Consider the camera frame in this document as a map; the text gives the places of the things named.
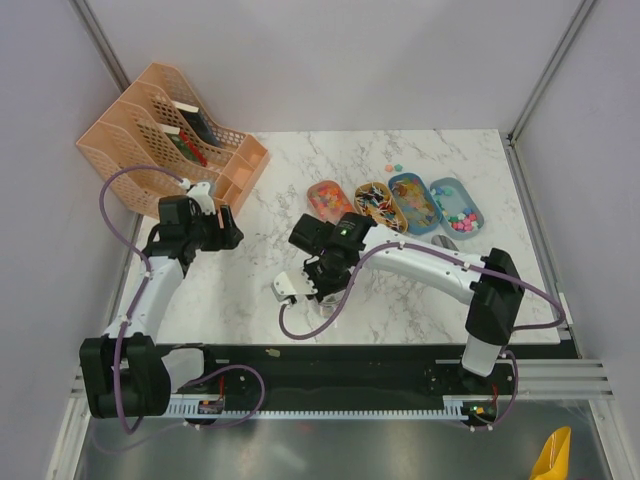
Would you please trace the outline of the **clear plastic jar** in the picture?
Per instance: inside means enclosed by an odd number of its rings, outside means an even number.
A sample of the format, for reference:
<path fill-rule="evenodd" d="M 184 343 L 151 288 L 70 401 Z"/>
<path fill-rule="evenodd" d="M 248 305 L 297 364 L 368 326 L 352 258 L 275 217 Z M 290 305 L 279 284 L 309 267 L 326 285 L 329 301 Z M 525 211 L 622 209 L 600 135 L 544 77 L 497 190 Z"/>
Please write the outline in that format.
<path fill-rule="evenodd" d="M 345 304 L 345 296 L 343 293 L 332 294 L 324 297 L 317 303 L 319 315 L 324 320 L 335 319 L 343 310 Z"/>

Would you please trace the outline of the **metal candy scoop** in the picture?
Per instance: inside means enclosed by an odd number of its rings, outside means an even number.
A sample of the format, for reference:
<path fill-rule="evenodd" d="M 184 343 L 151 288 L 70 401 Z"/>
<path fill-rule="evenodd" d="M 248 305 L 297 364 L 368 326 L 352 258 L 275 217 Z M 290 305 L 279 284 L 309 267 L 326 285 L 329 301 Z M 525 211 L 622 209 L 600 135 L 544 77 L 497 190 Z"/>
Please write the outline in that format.
<path fill-rule="evenodd" d="M 459 248 L 454 241 L 446 235 L 437 234 L 431 238 L 431 244 L 440 248 L 458 252 Z"/>

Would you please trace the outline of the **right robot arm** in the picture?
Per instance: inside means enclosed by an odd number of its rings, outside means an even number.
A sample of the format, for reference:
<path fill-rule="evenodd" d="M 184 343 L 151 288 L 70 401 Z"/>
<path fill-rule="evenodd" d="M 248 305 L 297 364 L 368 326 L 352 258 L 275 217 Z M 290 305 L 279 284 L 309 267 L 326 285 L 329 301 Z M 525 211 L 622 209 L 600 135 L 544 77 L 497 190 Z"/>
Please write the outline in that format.
<path fill-rule="evenodd" d="M 494 381 L 494 365 L 514 331 L 524 287 L 511 256 L 500 249 L 464 254 L 430 246 L 357 213 L 338 223 L 308 214 L 295 224 L 291 245 L 307 254 L 302 267 L 280 273 L 273 292 L 282 306 L 300 297 L 316 303 L 338 295 L 341 311 L 363 268 L 394 273 L 433 287 L 467 306 L 468 334 L 458 368 L 467 392 L 483 392 Z"/>

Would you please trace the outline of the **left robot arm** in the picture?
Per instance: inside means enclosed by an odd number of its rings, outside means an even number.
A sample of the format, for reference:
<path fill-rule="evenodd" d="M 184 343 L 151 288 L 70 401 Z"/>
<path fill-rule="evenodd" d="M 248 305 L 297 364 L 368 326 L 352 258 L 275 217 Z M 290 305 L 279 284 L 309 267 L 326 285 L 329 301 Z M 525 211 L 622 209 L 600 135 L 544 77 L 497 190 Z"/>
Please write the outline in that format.
<path fill-rule="evenodd" d="M 130 305 L 102 336 L 80 347 L 85 392 L 96 418 L 161 416 L 185 384 L 208 393 L 219 382 L 218 367 L 200 349 L 160 347 L 156 337 L 196 255 L 233 250 L 244 235 L 227 205 L 209 209 L 201 198 L 178 195 L 161 199 L 158 208 Z"/>

